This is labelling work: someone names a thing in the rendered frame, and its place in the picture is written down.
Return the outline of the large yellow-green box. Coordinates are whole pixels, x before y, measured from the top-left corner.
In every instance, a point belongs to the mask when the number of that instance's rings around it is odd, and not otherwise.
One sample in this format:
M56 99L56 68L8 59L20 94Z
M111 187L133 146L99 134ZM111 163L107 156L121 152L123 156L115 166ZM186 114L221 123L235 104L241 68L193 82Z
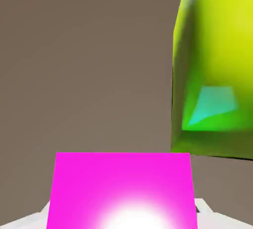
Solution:
M180 0L171 150L253 160L253 0Z

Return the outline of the small magenta cube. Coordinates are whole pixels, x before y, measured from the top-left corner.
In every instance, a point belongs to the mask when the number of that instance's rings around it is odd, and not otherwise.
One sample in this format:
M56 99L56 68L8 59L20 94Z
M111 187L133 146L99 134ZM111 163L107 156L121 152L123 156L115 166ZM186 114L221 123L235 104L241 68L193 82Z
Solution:
M190 155L58 152L46 229L198 229Z

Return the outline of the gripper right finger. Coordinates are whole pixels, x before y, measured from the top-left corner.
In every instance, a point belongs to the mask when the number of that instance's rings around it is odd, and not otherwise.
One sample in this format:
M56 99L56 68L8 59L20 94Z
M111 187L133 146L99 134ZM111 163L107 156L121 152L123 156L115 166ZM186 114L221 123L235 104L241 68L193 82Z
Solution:
M214 212L202 198L195 198L198 229L253 229L252 225Z

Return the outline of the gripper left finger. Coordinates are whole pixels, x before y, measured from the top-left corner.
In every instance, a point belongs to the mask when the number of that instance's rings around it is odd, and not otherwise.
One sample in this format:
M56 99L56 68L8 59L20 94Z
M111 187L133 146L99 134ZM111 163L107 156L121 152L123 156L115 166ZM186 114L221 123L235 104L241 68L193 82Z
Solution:
M0 226L0 229L46 229L50 202L37 213Z

